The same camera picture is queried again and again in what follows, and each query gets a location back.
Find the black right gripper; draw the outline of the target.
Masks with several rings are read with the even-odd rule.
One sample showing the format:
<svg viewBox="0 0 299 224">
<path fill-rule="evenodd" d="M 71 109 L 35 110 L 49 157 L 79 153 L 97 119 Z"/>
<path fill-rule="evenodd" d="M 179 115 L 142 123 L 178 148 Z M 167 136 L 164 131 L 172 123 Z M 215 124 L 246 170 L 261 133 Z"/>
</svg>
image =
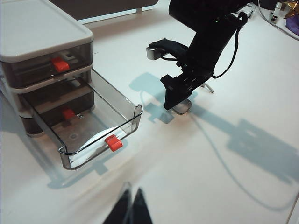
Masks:
<svg viewBox="0 0 299 224">
<path fill-rule="evenodd" d="M 160 79 L 165 87 L 164 108 L 171 109 L 187 99 L 192 91 L 201 86 L 213 75 L 213 61 L 197 59 L 193 56 L 164 57 L 166 61 L 175 61 L 182 73 L 171 77 L 165 75 Z"/>
</svg>

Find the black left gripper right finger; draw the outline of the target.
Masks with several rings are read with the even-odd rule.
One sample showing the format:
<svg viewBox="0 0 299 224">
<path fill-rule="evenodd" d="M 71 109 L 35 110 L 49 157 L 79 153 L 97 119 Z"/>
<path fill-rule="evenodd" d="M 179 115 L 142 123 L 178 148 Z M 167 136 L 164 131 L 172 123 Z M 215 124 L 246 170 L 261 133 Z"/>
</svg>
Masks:
<svg viewBox="0 0 299 224">
<path fill-rule="evenodd" d="M 130 217 L 132 224 L 152 224 L 150 212 L 141 188 L 137 190 L 135 195 Z"/>
</svg>

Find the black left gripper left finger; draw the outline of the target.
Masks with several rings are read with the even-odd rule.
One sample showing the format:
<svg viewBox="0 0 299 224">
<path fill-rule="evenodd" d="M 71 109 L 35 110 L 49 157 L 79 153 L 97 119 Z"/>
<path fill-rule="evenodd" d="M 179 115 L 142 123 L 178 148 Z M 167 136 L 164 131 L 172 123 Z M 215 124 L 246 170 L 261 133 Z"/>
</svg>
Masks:
<svg viewBox="0 0 299 224">
<path fill-rule="evenodd" d="M 130 183 L 125 182 L 120 190 L 117 201 L 106 217 L 104 224 L 126 224 L 130 208 Z"/>
</svg>

